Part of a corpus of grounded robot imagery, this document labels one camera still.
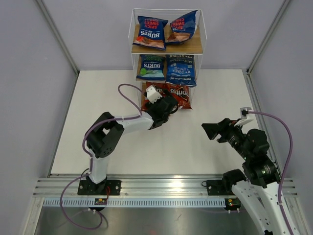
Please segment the Burts spicy chilli bag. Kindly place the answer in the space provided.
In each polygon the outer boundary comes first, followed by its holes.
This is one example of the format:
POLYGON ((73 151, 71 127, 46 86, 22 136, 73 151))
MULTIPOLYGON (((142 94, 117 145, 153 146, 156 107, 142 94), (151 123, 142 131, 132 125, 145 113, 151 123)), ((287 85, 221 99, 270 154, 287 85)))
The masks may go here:
POLYGON ((166 46, 184 44, 193 37, 197 27, 196 13, 197 10, 191 11, 170 22, 172 33, 165 42, 166 46))
POLYGON ((150 47, 165 51, 165 33, 164 28, 168 20, 159 18, 138 16, 139 32, 133 45, 150 47))

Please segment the Burts sea salt vinegar bag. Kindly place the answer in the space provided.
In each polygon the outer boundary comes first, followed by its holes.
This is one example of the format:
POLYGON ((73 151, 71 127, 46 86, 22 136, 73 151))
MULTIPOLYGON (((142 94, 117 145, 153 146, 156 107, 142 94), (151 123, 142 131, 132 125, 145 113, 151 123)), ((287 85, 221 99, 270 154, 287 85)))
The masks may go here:
POLYGON ((163 81, 165 57, 154 54, 140 55, 140 68, 136 79, 146 81, 163 81))

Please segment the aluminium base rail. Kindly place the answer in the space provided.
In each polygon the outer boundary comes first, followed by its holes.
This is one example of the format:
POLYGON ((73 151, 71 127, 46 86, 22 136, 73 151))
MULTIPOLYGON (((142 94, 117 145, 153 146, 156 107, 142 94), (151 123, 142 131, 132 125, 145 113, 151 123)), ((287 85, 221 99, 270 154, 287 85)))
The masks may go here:
MULTIPOLYGON (((51 174, 37 180, 33 197, 60 196, 65 186, 80 174, 51 174)), ((120 180, 120 198, 201 198, 207 197, 204 182, 219 180, 214 174, 109 174, 109 180, 120 180)))

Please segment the Kettle sea salt vinegar bag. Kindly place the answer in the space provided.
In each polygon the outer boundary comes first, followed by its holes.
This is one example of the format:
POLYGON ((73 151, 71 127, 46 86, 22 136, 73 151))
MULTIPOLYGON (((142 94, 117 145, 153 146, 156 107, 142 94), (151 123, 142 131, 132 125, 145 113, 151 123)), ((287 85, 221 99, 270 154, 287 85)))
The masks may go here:
POLYGON ((167 73, 165 82, 173 85, 196 87, 193 55, 166 55, 167 73))

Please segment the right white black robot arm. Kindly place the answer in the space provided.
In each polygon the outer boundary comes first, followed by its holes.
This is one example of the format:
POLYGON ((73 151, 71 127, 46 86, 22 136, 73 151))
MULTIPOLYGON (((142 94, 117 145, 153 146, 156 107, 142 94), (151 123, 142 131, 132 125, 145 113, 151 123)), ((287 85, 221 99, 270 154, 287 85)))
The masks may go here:
POLYGON ((261 235, 297 235, 299 230, 290 211, 282 201, 282 176, 267 156, 269 143, 264 131, 242 131, 244 120, 223 119, 203 123, 210 140, 228 143, 243 158, 242 170, 223 174, 222 188, 234 194, 245 207, 261 235))

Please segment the large red Doritos bag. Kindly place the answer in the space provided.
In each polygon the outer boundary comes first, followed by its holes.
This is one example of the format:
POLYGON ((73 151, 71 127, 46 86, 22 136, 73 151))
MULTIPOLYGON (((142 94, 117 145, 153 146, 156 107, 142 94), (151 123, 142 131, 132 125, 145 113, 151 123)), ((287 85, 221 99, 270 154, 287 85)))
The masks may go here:
POLYGON ((141 100, 141 109, 143 111, 147 111, 148 112, 148 102, 149 100, 146 97, 146 88, 148 88, 149 86, 155 86, 155 88, 157 89, 157 91, 162 95, 162 97, 166 97, 166 96, 172 96, 169 91, 165 88, 165 84, 163 83, 153 83, 153 82, 145 82, 143 84, 143 91, 144 94, 142 95, 142 100, 141 100))

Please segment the small red Doritos bag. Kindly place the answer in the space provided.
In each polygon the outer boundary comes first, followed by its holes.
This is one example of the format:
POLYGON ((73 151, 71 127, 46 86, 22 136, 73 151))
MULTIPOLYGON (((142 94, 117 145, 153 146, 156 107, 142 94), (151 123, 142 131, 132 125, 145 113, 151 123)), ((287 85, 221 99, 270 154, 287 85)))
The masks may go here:
POLYGON ((192 109, 189 88, 187 86, 166 84, 168 91, 178 102, 179 109, 192 109))

